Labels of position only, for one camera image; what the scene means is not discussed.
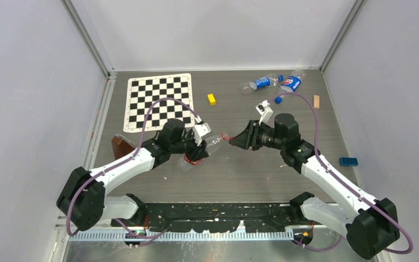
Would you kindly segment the clear bottle red label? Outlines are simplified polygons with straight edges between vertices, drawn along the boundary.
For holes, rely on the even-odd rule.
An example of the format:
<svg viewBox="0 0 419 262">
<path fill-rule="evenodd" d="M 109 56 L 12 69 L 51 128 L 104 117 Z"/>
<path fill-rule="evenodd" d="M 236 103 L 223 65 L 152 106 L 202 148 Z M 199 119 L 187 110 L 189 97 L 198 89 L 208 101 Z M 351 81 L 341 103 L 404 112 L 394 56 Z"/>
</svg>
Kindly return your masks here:
<svg viewBox="0 0 419 262">
<path fill-rule="evenodd" d="M 178 160 L 177 166 L 182 171 L 189 171 L 200 164 L 205 158 L 215 154 L 221 148 L 223 143 L 228 140 L 229 135 L 227 132 L 221 132 L 208 137 L 200 144 L 200 146 L 197 146 L 188 153 L 184 153 L 184 155 Z"/>
</svg>

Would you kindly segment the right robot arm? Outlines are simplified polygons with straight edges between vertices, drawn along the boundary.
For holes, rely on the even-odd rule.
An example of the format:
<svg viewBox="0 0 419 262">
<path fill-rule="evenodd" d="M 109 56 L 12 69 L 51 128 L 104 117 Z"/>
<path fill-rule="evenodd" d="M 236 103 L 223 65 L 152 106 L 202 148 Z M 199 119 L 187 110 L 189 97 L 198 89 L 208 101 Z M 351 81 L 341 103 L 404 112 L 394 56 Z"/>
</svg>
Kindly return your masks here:
<svg viewBox="0 0 419 262">
<path fill-rule="evenodd" d="M 314 145 L 301 138 L 293 115 L 277 115 L 273 127 L 251 120 L 229 143 L 244 150 L 279 150 L 287 166 L 313 181 L 337 203 L 329 205 L 304 192 L 290 201 L 293 222 L 303 224 L 310 220 L 327 226 L 367 260 L 399 240 L 395 204 L 388 198 L 378 200 L 338 172 Z"/>
</svg>

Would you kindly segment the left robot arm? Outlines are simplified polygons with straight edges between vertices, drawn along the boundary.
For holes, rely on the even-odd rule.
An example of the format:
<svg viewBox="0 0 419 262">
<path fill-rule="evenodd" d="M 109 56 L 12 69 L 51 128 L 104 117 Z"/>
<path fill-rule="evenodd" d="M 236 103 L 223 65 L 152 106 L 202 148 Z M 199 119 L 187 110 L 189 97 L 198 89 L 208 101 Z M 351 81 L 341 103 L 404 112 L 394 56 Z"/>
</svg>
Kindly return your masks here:
<svg viewBox="0 0 419 262">
<path fill-rule="evenodd" d="M 207 158 L 206 139 L 210 134 L 208 123 L 199 121 L 191 130 L 186 130 L 183 121 L 173 118 L 131 153 L 91 170 L 81 166 L 74 169 L 56 201 L 56 206 L 67 217 L 66 225 L 74 224 L 79 231 L 86 231 L 106 219 L 141 225 L 147 216 L 146 205 L 131 193 L 124 196 L 109 196 L 109 193 L 131 178 L 167 162 L 173 154 L 183 154 L 190 162 Z"/>
</svg>

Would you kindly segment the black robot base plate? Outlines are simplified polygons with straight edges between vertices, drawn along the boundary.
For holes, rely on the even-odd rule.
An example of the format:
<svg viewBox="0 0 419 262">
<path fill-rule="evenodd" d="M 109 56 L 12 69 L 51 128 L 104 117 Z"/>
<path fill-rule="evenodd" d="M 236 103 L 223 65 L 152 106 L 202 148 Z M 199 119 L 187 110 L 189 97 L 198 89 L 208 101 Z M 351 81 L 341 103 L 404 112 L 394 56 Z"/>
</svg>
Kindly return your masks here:
<svg viewBox="0 0 419 262">
<path fill-rule="evenodd" d="M 128 227 L 172 233 L 234 232 L 240 225 L 248 233 L 282 232 L 288 226 L 317 225 L 299 214 L 299 209 L 282 203 L 146 203 Z"/>
</svg>

